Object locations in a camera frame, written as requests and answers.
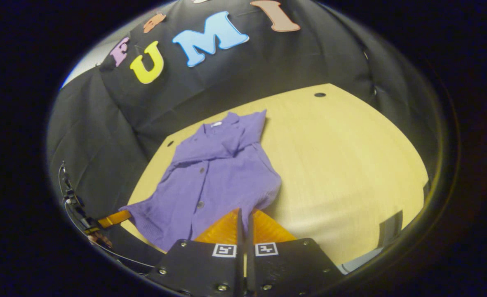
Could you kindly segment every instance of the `orange letter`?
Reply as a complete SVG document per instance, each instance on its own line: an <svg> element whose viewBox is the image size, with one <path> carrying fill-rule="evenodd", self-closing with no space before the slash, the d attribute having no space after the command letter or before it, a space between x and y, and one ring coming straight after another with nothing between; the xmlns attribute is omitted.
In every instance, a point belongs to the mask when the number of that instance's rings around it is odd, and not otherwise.
<svg viewBox="0 0 487 297"><path fill-rule="evenodd" d="M277 32L290 32L300 30L300 26L291 22L289 17L280 8L280 4L276 1L253 1L251 5L258 6L266 13L266 15L271 19L273 25L271 28Z"/></svg>
<svg viewBox="0 0 487 297"><path fill-rule="evenodd" d="M143 55L137 56L132 64L130 64L130 69L134 70L137 79L141 83L151 83L161 74L164 62L159 49L157 49L158 43L158 41L154 41L145 49L145 53L149 54L153 61L153 69L150 71L146 70L143 65Z"/></svg>

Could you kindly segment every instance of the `wooden table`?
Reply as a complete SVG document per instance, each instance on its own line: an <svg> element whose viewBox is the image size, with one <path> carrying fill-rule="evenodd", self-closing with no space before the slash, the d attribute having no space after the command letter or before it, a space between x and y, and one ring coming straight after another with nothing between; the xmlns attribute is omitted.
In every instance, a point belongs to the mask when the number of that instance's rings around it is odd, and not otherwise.
<svg viewBox="0 0 487 297"><path fill-rule="evenodd" d="M335 264L377 248L381 222L402 210L405 227L423 207L428 176L419 154L394 124L367 103L324 84L228 111L242 116L264 109L262 147L282 178L277 199L264 212L297 238L315 239ZM226 113L167 137L128 204L153 194L176 145L201 124L222 120ZM130 221L121 226L149 244Z"/></svg>

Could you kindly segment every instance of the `black cloth backdrop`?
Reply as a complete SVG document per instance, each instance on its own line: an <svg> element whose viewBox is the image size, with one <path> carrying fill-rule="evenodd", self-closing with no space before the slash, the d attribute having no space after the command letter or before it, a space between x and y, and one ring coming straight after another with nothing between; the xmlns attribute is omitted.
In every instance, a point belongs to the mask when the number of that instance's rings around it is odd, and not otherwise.
<svg viewBox="0 0 487 297"><path fill-rule="evenodd" d="M239 0L201 6L180 0L160 9L167 17L149 33L140 23L128 34L128 55L119 67L107 56L60 90L47 130L53 188L58 188L57 173L65 160L88 215L112 214L126 205L168 135L226 109L321 83L350 92L391 120L415 146L432 179L439 123L436 94L425 77L392 45L338 11L307 0L282 1L281 8L301 30L275 32L260 8ZM203 32L205 19L220 11L229 12L229 20L249 41L216 49L189 68L172 39L183 30ZM145 85L129 65L143 54L151 69L144 49L156 40L164 68ZM151 248L118 229L108 232L115 248L146 260L142 254Z"/></svg>

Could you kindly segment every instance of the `blue letter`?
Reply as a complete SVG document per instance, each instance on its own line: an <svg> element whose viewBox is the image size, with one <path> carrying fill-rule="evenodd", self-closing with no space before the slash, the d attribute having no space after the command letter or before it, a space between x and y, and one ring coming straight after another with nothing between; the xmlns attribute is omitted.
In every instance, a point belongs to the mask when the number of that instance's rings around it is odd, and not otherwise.
<svg viewBox="0 0 487 297"><path fill-rule="evenodd" d="M179 43L188 57L187 65L193 67L205 60L205 54L198 53L196 47L209 54L216 52L216 36L219 39L220 49L230 49L240 45L249 36L241 34L228 20L228 12L222 11L209 16L205 20L205 32L199 33L192 30L184 30L177 34L172 42Z"/></svg>

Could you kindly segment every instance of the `purple shirt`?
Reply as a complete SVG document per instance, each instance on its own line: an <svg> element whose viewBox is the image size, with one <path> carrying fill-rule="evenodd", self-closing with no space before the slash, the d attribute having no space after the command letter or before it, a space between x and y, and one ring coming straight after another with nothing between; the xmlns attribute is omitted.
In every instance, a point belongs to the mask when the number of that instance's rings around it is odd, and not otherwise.
<svg viewBox="0 0 487 297"><path fill-rule="evenodd" d="M130 211L138 231L164 251L238 207L247 233L252 209L270 205L281 184L260 145L265 120L266 110L203 124L176 147L155 193L119 210Z"/></svg>

